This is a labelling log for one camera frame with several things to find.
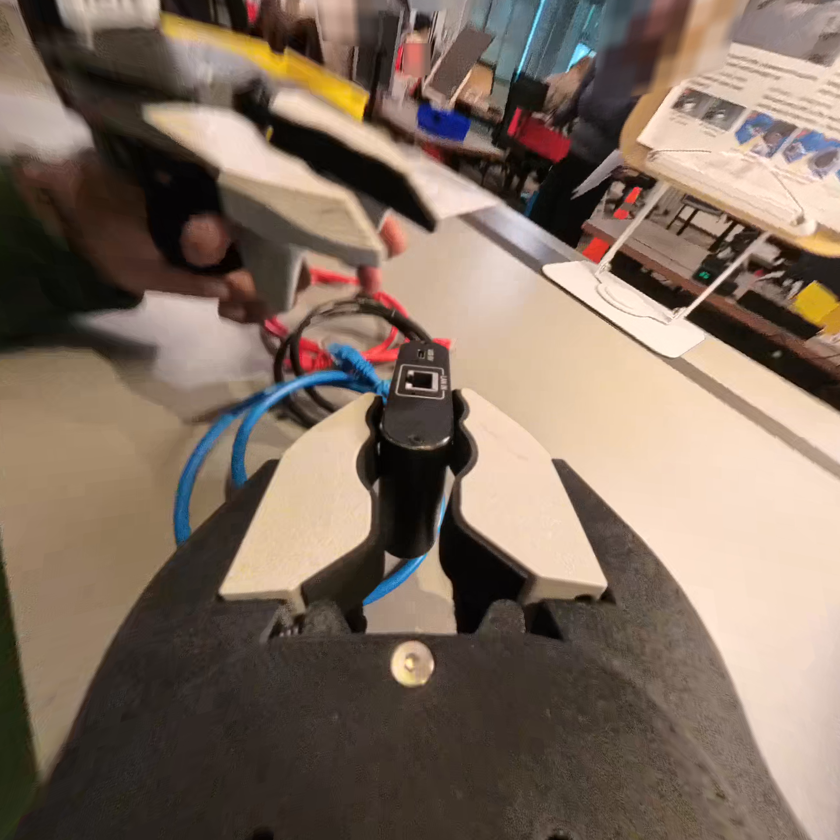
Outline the red chair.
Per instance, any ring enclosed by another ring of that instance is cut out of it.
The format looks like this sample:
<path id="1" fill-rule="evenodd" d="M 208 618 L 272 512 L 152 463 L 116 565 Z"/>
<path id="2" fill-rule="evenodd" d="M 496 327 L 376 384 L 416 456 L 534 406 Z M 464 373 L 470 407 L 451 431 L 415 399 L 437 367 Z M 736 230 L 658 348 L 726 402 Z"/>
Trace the red chair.
<path id="1" fill-rule="evenodd" d="M 562 132 L 551 127 L 540 114 L 515 108 L 507 136 L 515 148 L 536 155 L 556 164 L 566 157 L 571 141 Z"/>

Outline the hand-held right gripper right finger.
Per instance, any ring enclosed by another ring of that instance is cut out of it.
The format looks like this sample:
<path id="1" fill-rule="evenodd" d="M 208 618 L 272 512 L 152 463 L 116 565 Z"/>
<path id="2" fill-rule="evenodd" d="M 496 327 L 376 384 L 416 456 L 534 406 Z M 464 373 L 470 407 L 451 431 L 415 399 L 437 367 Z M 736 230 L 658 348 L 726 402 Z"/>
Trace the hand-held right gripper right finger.
<path id="1" fill-rule="evenodd" d="M 476 391 L 453 398 L 454 481 L 438 556 L 455 606 L 598 601 L 607 580 L 549 452 Z"/>

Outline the printed poster board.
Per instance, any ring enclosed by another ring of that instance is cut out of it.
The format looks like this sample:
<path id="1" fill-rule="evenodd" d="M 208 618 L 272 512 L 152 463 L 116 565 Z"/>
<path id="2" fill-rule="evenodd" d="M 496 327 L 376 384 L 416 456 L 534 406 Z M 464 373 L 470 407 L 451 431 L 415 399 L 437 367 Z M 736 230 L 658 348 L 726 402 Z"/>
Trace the printed poster board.
<path id="1" fill-rule="evenodd" d="M 691 2 L 625 162 L 817 256 L 839 253 L 839 2 Z"/>

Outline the person's left hand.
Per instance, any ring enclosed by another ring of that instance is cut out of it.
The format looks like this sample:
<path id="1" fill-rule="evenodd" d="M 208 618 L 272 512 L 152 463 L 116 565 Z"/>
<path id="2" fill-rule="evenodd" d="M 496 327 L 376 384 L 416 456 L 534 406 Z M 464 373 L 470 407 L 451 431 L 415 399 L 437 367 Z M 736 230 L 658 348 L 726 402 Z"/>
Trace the person's left hand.
<path id="1" fill-rule="evenodd" d="M 224 276 L 204 272 L 220 264 L 234 243 L 234 229 L 222 217 L 203 213 L 185 221 L 180 233 L 184 269 L 156 247 L 143 193 L 95 155 L 59 163 L 19 159 L 11 174 L 39 220 L 56 224 L 108 285 L 136 298 L 155 292 L 215 301 L 219 316 L 234 322 L 262 323 L 276 313 L 246 269 Z"/>

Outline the black ethernet port adapter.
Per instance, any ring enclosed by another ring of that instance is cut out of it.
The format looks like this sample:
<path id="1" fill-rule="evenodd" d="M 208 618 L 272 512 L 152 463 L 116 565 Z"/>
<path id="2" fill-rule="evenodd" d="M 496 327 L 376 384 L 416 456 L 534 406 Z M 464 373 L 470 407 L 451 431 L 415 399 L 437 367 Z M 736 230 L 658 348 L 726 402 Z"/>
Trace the black ethernet port adapter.
<path id="1" fill-rule="evenodd" d="M 399 349 L 380 421 L 385 551 L 412 560 L 435 541 L 455 435 L 449 352 L 436 341 Z"/>

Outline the dark leaning panel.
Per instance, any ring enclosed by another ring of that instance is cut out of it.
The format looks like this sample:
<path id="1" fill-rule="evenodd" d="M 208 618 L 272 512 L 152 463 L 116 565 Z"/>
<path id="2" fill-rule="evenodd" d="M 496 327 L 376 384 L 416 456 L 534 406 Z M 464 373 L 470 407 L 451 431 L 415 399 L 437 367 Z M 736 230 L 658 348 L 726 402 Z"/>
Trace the dark leaning panel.
<path id="1" fill-rule="evenodd" d="M 423 82 L 423 95 L 436 102 L 451 102 L 466 84 L 474 65 L 495 36 L 470 25 L 460 30 L 438 58 Z"/>

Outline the white board stand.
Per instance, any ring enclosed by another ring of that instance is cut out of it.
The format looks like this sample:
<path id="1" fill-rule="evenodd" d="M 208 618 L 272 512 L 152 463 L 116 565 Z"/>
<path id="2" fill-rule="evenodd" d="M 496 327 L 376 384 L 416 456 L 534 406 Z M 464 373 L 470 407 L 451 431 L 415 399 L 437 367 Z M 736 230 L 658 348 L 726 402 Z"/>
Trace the white board stand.
<path id="1" fill-rule="evenodd" d="M 790 175 L 758 157 L 735 151 L 690 149 L 653 150 L 645 159 L 646 172 L 657 177 L 652 202 L 669 188 L 706 196 L 714 207 L 746 221 L 755 217 L 760 236 L 745 247 L 717 279 L 688 306 L 667 309 L 645 296 L 612 271 L 612 262 L 650 214 L 646 206 L 621 233 L 597 263 L 566 261 L 542 267 L 542 273 L 558 288 L 599 314 L 626 335 L 658 355 L 674 360 L 697 347 L 706 334 L 688 318 L 722 284 L 735 276 L 752 254 L 771 235 L 796 240 L 813 236 L 818 228 L 817 211 L 808 202 L 809 188 L 795 185 Z"/>

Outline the blue bin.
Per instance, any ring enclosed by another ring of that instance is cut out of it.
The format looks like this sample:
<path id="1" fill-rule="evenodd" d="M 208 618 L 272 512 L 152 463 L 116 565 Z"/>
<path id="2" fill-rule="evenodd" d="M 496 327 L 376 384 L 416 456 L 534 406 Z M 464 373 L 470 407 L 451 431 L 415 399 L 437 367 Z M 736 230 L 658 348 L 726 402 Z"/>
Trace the blue bin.
<path id="1" fill-rule="evenodd" d="M 437 139 L 460 144 L 465 141 L 472 122 L 463 113 L 436 108 L 423 101 L 417 106 L 416 126 Z"/>

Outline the yellow box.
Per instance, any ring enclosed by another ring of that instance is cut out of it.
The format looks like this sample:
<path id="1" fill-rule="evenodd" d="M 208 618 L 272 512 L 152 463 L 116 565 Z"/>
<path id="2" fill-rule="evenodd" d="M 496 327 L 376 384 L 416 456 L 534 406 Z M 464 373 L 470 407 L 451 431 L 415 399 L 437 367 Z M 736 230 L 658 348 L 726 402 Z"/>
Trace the yellow box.
<path id="1" fill-rule="evenodd" d="M 175 41 L 210 47 L 227 59 L 237 59 L 239 64 L 256 70 L 267 80 L 306 89 L 352 119 L 364 120 L 369 94 L 362 87 L 294 51 L 277 53 L 258 38 L 169 13 L 161 14 L 161 30 Z"/>

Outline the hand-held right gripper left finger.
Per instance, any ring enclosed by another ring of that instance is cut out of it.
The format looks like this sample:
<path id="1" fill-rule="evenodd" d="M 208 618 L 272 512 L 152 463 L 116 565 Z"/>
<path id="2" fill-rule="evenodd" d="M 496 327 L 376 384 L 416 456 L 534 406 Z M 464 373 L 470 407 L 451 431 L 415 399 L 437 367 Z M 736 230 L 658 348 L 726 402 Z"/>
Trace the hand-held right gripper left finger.
<path id="1" fill-rule="evenodd" d="M 223 600 L 282 601 L 295 614 L 319 601 L 362 606 L 385 567 L 374 492 L 382 407 L 361 395 L 289 447 L 219 587 Z"/>

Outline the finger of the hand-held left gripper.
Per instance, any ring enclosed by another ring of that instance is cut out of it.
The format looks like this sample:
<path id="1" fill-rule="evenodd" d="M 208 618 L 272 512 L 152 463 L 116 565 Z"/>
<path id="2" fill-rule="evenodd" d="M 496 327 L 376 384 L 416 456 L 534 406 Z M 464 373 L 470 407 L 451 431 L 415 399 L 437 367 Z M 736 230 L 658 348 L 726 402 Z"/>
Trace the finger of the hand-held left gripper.
<path id="1" fill-rule="evenodd" d="M 442 220 L 501 203 L 425 153 L 394 143 L 308 91 L 281 87 L 267 109 L 270 141 L 277 148 L 429 232 Z"/>
<path id="2" fill-rule="evenodd" d="M 193 103 L 143 106 L 154 129 L 217 171 L 223 215 L 247 267 L 280 267 L 311 251 L 378 267 L 385 247 L 346 188 L 273 147 L 246 117 Z"/>

